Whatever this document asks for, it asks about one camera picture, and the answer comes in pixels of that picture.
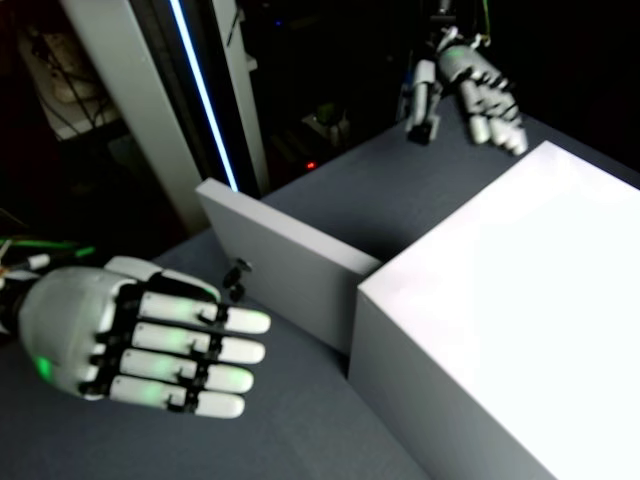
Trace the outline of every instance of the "table surface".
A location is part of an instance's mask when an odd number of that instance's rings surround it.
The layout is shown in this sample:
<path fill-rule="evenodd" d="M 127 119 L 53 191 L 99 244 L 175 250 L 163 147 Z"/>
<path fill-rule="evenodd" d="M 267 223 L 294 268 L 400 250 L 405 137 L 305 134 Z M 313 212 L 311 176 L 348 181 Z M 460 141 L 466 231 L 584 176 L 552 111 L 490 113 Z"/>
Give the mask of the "table surface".
<path fill-rule="evenodd" d="M 516 161 L 470 145 L 455 105 L 438 141 L 391 129 L 265 198 L 356 248 L 388 260 Z M 546 139 L 634 185 L 637 174 L 528 119 Z M 207 231 L 158 263 L 220 284 L 228 263 Z M 245 414 L 218 421 L 115 402 L 90 403 L 40 381 L 16 343 L 0 351 L 0 439 L 7 479 L 425 479 L 346 380 L 344 357 L 274 316 Z"/>

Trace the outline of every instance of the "box top surface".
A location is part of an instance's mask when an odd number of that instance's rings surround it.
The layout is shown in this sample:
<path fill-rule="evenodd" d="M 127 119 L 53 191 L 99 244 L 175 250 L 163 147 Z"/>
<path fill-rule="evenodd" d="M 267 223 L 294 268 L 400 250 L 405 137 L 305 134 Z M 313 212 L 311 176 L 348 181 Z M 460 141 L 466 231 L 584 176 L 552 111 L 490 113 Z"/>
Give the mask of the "box top surface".
<path fill-rule="evenodd" d="M 545 142 L 360 290 L 556 478 L 640 478 L 640 191 Z"/>

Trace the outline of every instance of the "blue light strip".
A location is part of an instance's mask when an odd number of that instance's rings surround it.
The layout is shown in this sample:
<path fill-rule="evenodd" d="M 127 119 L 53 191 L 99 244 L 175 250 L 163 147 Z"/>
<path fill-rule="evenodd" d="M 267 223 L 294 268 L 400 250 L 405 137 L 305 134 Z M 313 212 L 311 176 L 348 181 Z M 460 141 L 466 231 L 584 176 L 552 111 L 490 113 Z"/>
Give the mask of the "blue light strip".
<path fill-rule="evenodd" d="M 220 157 L 222 158 L 222 164 L 224 165 L 224 171 L 226 172 L 227 179 L 229 180 L 229 186 L 234 192 L 237 192 L 238 185 L 236 184 L 236 179 L 233 175 L 233 169 L 231 168 L 231 163 L 229 162 L 227 149 L 224 147 L 224 142 L 222 141 L 222 135 L 220 135 L 220 128 L 218 128 L 218 121 L 216 120 L 216 116 L 213 113 L 213 105 L 211 103 L 211 100 L 209 99 L 209 93 L 207 92 L 207 87 L 205 87 L 204 85 L 204 78 L 202 77 L 202 72 L 200 71 L 200 64 L 198 63 L 196 52 L 193 49 L 193 44 L 191 43 L 191 36 L 189 35 L 187 22 L 185 22 L 184 20 L 184 15 L 182 13 L 182 7 L 180 5 L 180 1 L 179 0 L 169 0 L 169 1 L 171 3 L 171 10 L 173 10 L 173 16 L 175 17 L 176 23 L 178 24 L 178 30 L 180 31 L 180 38 L 182 38 L 182 44 L 184 45 L 184 49 L 187 52 L 187 57 L 189 58 L 189 65 L 191 66 L 191 71 L 193 72 L 193 78 L 195 78 L 196 85 L 198 86 L 198 92 L 200 93 L 200 100 L 202 100 L 204 111 L 207 114 L 207 120 L 209 120 L 209 127 L 211 128 L 211 133 L 213 133 L 213 138 L 216 141 L 218 152 L 220 153 Z"/>

